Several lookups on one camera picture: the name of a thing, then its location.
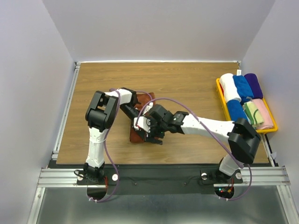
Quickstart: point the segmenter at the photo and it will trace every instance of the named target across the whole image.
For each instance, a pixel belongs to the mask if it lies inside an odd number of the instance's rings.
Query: wall
[[[299,1],[276,1],[242,61],[244,74],[258,75],[269,107],[278,123],[270,136],[277,161],[288,171],[299,208]]]
[[[241,60],[274,0],[43,0],[75,61]]]
[[[73,60],[41,0],[0,7],[0,223],[26,223],[54,147]]]

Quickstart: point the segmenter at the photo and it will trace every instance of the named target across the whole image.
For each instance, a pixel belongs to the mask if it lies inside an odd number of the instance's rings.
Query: brown cloth
[[[155,94],[153,92],[150,92],[149,94],[153,99],[155,98]],[[137,108],[140,111],[143,108],[143,106],[150,101],[150,96],[146,93],[143,93],[143,94],[137,94],[137,98],[138,98],[138,102],[141,104],[136,104],[135,108]],[[144,140],[136,133],[133,127],[131,127],[130,130],[130,142],[132,143],[144,142]]]

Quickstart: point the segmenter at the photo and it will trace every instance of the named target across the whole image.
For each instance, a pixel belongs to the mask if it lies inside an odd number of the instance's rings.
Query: yellow basket
[[[220,102],[221,102],[221,105],[222,105],[222,109],[223,109],[223,112],[224,112],[224,115],[225,115],[225,118],[226,120],[231,120],[230,119],[230,115],[229,115],[229,112],[228,112],[228,107],[226,105],[226,102],[225,102],[225,99],[224,99],[224,95],[222,93],[222,90],[221,90],[221,86],[220,86],[220,82],[219,82],[219,78],[216,79],[216,91],[218,92],[218,95],[219,95],[219,98],[220,98]],[[267,102],[265,100],[265,98],[263,98],[263,102],[265,103],[265,106],[269,112],[269,115],[272,119],[272,122],[273,122],[273,125],[274,127],[273,128],[270,128],[270,129],[263,129],[263,130],[257,130],[256,132],[259,133],[259,134],[266,134],[266,133],[269,133],[269,132],[276,132],[278,130],[278,127],[277,127],[277,124],[271,114],[271,111],[267,105]]]

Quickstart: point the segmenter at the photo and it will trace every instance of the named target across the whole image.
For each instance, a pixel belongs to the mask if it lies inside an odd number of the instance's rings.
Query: green striped towel
[[[243,105],[243,109],[250,120],[250,124],[253,127],[258,127],[264,122],[264,119],[260,111],[257,109],[256,105],[252,101],[245,103]]]

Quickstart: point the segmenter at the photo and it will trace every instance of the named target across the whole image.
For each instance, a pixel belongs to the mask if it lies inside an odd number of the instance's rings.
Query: wooden table
[[[83,164],[89,144],[85,112],[96,90],[127,87],[176,99],[197,116],[225,120],[216,78],[236,73],[237,63],[83,63],[58,154],[57,164]],[[171,112],[181,106],[160,101]],[[226,155],[212,138],[166,133],[163,145],[129,142],[130,121],[120,111],[107,138],[108,151],[119,164],[218,163]],[[255,162],[268,162],[261,144]]]

